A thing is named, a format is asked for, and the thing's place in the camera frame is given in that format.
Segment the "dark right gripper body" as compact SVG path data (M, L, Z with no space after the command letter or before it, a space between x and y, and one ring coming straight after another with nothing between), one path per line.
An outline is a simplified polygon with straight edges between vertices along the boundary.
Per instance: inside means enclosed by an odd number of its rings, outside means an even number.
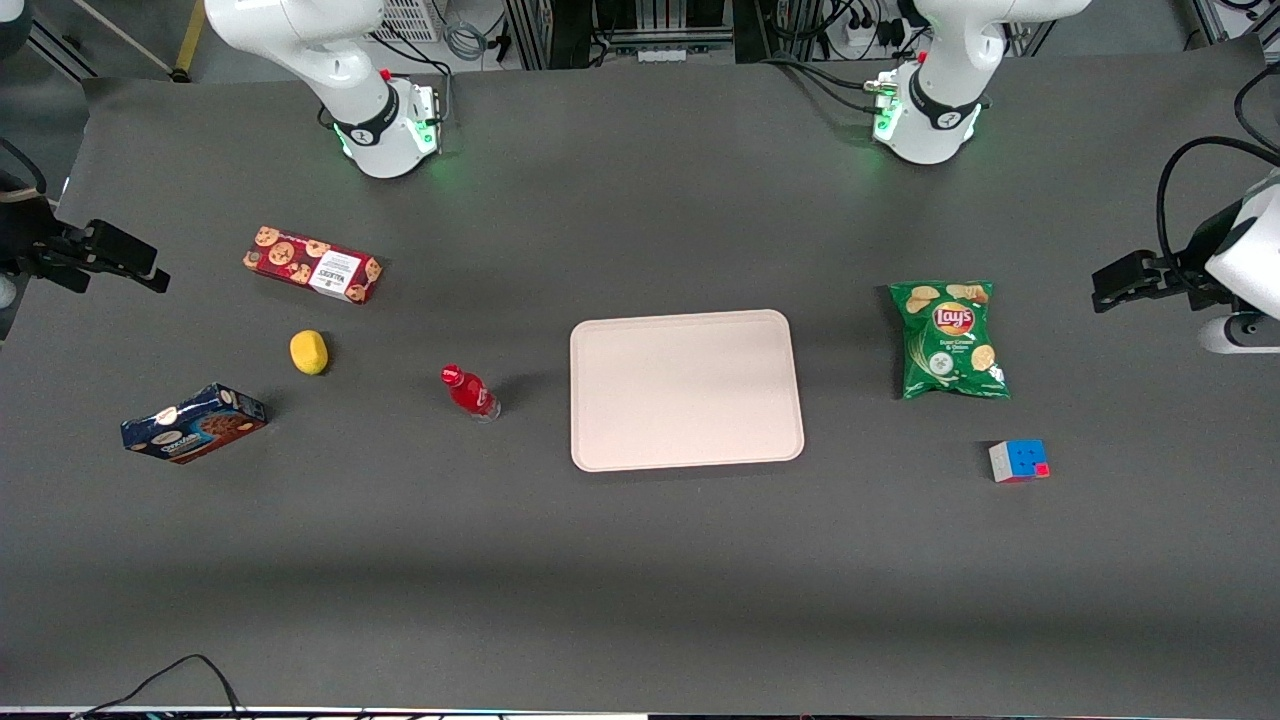
M52 227L47 197L26 181L1 170L1 270L4 275L45 278L40 245Z

